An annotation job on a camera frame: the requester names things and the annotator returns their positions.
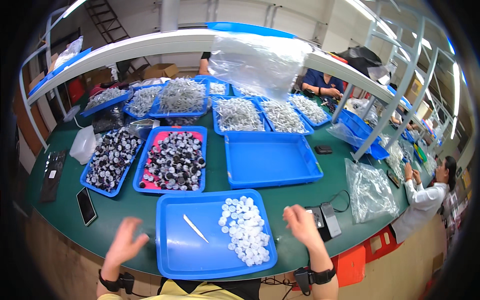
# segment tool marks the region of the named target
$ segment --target black bag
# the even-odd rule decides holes
[[[365,46],[348,48],[347,51],[336,54],[348,61],[348,64],[357,69],[363,75],[369,77],[367,68],[382,66],[382,60]]]

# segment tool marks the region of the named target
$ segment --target woman in white shirt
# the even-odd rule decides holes
[[[424,189],[420,173],[412,170],[409,163],[405,165],[405,190],[410,206],[389,225],[397,244],[403,242],[410,234],[422,228],[436,214],[447,194],[455,188],[456,161],[447,156],[435,170],[436,183]],[[412,178],[417,182],[416,189]]]

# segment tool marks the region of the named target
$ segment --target black wristband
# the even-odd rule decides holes
[[[102,285],[111,292],[118,292],[123,285],[121,283],[122,274],[119,274],[119,278],[117,279],[117,281],[108,281],[102,278],[101,271],[102,269],[98,270],[98,279],[100,279],[100,282],[102,283]]]
[[[309,270],[308,275],[309,275],[309,282],[310,284],[325,284],[328,283],[332,280],[332,278],[335,276],[336,270],[335,266],[332,267],[331,270],[325,270],[323,272],[314,272]]]

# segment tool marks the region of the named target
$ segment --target red chair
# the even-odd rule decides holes
[[[389,243],[387,244],[385,241],[385,233],[388,234],[388,239]],[[374,238],[376,236],[380,237],[380,241],[382,242],[382,247],[375,251],[375,253],[372,253],[372,246],[370,245],[370,239]],[[376,259],[379,259],[380,257],[389,254],[396,248],[400,247],[400,244],[396,243],[396,239],[393,237],[392,232],[390,231],[390,228],[386,226],[379,232],[377,232],[375,235],[371,236],[369,239],[367,239],[365,242],[363,242],[363,246],[365,247],[366,255],[365,255],[365,263],[369,263],[371,261],[374,261]]]
[[[365,247],[362,244],[332,257],[332,262],[340,288],[359,283],[365,277]],[[300,287],[295,285],[292,290],[300,290]]]

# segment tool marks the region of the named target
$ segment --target person in blue shirt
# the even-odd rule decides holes
[[[323,72],[308,69],[303,78],[302,89],[311,89],[315,95],[341,98],[343,81]]]

